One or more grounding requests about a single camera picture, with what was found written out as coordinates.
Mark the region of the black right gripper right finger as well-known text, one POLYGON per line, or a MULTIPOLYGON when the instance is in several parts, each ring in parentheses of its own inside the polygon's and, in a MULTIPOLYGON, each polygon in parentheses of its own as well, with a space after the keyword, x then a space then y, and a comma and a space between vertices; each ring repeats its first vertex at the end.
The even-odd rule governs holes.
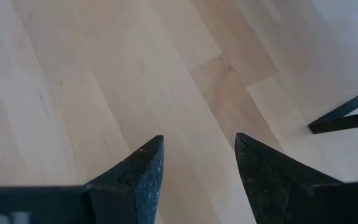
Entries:
POLYGON ((358 224, 358 182, 342 182, 237 133, 234 150, 257 224, 358 224))

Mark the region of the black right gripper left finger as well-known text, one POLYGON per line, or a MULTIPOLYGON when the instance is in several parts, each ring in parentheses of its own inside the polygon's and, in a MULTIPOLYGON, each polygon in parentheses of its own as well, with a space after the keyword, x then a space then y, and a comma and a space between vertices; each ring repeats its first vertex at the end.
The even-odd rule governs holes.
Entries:
POLYGON ((0 187, 0 224, 154 224, 163 168, 157 135, 83 185, 0 187))

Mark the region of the wooden shelf black metal frame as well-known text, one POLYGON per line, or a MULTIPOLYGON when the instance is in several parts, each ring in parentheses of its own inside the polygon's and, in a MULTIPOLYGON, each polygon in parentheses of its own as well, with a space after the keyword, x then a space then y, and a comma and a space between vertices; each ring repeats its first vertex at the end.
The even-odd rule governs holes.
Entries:
POLYGON ((356 109, 358 109, 358 95, 313 121, 308 125, 308 128, 313 134, 358 128, 358 114, 348 116, 350 112, 356 109))

